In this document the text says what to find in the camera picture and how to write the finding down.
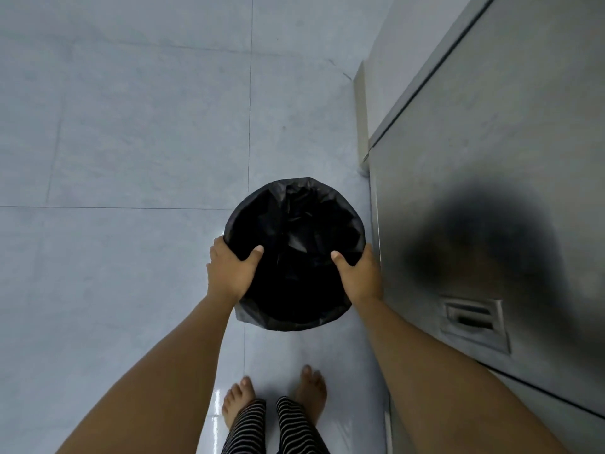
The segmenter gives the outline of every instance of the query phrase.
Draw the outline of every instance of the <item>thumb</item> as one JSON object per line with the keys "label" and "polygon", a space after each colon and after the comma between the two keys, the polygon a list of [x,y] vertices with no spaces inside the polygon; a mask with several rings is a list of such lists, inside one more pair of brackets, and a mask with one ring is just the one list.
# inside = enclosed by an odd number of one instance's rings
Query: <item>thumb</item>
{"label": "thumb", "polygon": [[250,263],[254,268],[258,266],[258,262],[262,258],[262,254],[264,253],[264,248],[262,245],[257,245],[254,247],[254,250],[250,252],[250,255],[246,259],[246,263]]}
{"label": "thumb", "polygon": [[337,266],[340,275],[343,275],[343,271],[346,271],[347,269],[351,268],[351,266],[347,263],[347,260],[344,259],[344,257],[336,250],[330,253],[330,256],[332,257],[332,261],[334,261],[334,264]]}

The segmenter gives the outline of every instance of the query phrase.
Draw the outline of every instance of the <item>plastic bag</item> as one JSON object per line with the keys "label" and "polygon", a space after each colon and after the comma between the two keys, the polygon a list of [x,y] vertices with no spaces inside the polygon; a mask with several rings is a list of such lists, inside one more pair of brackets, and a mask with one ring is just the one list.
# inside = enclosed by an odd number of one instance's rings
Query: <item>plastic bag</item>
{"label": "plastic bag", "polygon": [[306,330],[351,306],[330,252],[356,264],[366,245],[364,225],[329,186],[308,177],[266,184],[236,207],[224,241],[239,259],[264,246],[252,284],[235,306],[238,320],[268,330]]}

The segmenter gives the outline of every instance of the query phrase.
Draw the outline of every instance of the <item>forearm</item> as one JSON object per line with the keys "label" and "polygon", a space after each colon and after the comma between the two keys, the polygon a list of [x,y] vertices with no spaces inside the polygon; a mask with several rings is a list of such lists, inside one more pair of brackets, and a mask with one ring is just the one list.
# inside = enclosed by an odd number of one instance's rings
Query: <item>forearm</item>
{"label": "forearm", "polygon": [[382,301],[356,306],[419,452],[565,452],[496,377]]}
{"label": "forearm", "polygon": [[231,306],[203,299],[110,388],[59,453],[193,454]]}

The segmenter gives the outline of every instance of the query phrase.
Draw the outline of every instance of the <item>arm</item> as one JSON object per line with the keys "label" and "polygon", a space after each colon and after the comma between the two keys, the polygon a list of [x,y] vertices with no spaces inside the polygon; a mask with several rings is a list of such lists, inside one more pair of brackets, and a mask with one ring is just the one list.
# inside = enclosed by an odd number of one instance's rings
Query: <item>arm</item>
{"label": "arm", "polygon": [[240,261],[215,239],[207,296],[109,389],[57,454],[195,453],[229,315],[261,256],[259,246]]}
{"label": "arm", "polygon": [[332,253],[418,452],[566,452],[486,368],[407,323],[382,302],[380,268],[369,244],[356,266]]}

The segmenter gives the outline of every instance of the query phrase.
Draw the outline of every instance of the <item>person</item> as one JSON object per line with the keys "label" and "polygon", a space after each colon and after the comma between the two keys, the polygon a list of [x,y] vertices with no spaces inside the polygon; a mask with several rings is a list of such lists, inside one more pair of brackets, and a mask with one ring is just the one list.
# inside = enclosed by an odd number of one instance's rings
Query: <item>person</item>
{"label": "person", "polygon": [[[229,315],[248,290],[262,253],[258,246],[240,261],[217,238],[206,297],[109,389],[58,453],[195,453]],[[338,252],[332,259],[419,453],[566,452],[486,368],[382,301],[380,269],[369,244],[355,266]],[[278,401],[283,454],[327,452],[314,428],[326,397],[321,374],[305,366],[294,398]],[[231,429],[223,453],[264,452],[264,412],[249,378],[234,384],[223,405]]]}

